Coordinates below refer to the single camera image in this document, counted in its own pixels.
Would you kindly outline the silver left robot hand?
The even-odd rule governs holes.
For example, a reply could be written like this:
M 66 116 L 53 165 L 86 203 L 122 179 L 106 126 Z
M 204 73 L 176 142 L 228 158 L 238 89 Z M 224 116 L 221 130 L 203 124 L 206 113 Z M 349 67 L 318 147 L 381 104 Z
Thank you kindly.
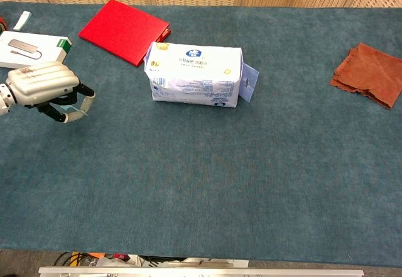
M 84 99 L 79 109 L 59 112 L 52 105 L 73 106 L 77 95 Z M 95 100 L 95 91 L 60 62 L 46 62 L 18 68 L 8 72 L 1 84 L 1 115 L 9 113 L 11 106 L 35 108 L 56 122 L 68 123 L 87 115 Z

